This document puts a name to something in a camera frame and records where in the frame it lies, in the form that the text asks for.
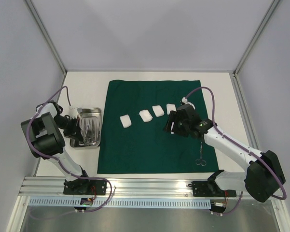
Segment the steel scissors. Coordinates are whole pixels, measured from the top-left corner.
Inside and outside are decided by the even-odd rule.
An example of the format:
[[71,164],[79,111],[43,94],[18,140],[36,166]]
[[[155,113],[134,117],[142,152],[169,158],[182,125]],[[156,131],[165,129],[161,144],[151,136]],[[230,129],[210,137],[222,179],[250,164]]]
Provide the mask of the steel scissors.
[[90,146],[92,142],[93,142],[93,136],[92,136],[91,131],[85,131],[83,133],[83,144],[85,146]]
[[195,160],[197,166],[206,166],[206,161],[203,159],[203,142],[200,142],[199,158]]
[[90,127],[90,120],[87,118],[83,118],[80,120],[80,129],[81,129],[81,134],[83,137],[83,140],[87,140],[87,134],[88,134],[88,130]]

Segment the steel tweezers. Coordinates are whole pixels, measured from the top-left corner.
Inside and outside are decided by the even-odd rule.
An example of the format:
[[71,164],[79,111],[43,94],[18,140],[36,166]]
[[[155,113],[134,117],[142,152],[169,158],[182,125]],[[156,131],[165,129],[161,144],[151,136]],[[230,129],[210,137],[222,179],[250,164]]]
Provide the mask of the steel tweezers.
[[98,125],[99,125],[99,121],[95,118],[93,120],[93,141],[96,142],[97,138],[98,138]]
[[96,120],[95,122],[95,129],[96,129],[96,143],[100,143],[100,134],[101,134],[101,121]]
[[93,121],[90,120],[88,122],[88,129],[87,129],[87,138],[88,138],[88,140],[92,140],[93,134],[94,134],[94,124],[93,124]]
[[90,121],[90,139],[91,141],[93,142],[95,140],[95,137],[96,137],[96,121],[95,119],[91,119]]

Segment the stainless steel instrument tray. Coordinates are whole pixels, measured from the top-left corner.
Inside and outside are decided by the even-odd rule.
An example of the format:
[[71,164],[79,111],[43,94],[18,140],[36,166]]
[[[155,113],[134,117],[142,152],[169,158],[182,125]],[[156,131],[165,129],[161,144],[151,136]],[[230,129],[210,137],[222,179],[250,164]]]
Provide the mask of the stainless steel instrument tray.
[[[100,108],[82,108],[83,111],[79,114],[78,120],[80,122],[81,119],[87,118],[89,120],[91,119],[98,119],[101,121],[101,129],[102,129],[102,111]],[[82,142],[70,139],[70,146],[73,148],[83,148],[83,147],[98,147],[100,146],[100,143],[92,142],[90,146],[85,146]]]

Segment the white gauze pad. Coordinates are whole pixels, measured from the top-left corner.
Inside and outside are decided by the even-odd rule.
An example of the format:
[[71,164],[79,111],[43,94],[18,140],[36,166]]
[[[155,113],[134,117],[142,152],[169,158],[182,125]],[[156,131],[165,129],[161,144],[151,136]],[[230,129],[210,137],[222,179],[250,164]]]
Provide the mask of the white gauze pad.
[[174,104],[168,103],[166,105],[167,114],[169,115],[171,111],[176,111],[176,106]]
[[132,125],[129,115],[120,116],[120,121],[124,128],[128,128]]
[[149,122],[152,120],[152,116],[148,110],[141,110],[139,115],[144,122]]
[[153,110],[156,117],[161,117],[164,115],[164,111],[160,105],[152,106],[152,110]]

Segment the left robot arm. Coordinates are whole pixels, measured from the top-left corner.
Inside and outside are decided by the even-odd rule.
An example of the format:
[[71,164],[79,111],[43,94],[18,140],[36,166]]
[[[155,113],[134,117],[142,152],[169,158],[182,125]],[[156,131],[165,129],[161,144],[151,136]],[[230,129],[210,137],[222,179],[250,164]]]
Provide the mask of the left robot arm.
[[86,194],[91,181],[85,170],[65,150],[64,138],[83,142],[79,119],[62,116],[63,108],[55,101],[36,107],[35,115],[21,122],[21,129],[32,155],[52,162],[66,177],[65,188]]

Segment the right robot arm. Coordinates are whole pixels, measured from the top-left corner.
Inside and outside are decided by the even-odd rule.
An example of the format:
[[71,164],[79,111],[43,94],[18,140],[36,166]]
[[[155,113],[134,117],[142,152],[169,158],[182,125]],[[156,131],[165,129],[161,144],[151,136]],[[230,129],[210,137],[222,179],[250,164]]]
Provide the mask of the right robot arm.
[[165,132],[183,137],[191,136],[207,144],[236,162],[242,172],[218,170],[207,179],[209,193],[218,196],[225,190],[246,191],[259,202],[275,196],[286,182],[277,155],[262,152],[235,140],[210,119],[202,120],[193,106],[181,105],[171,111]]

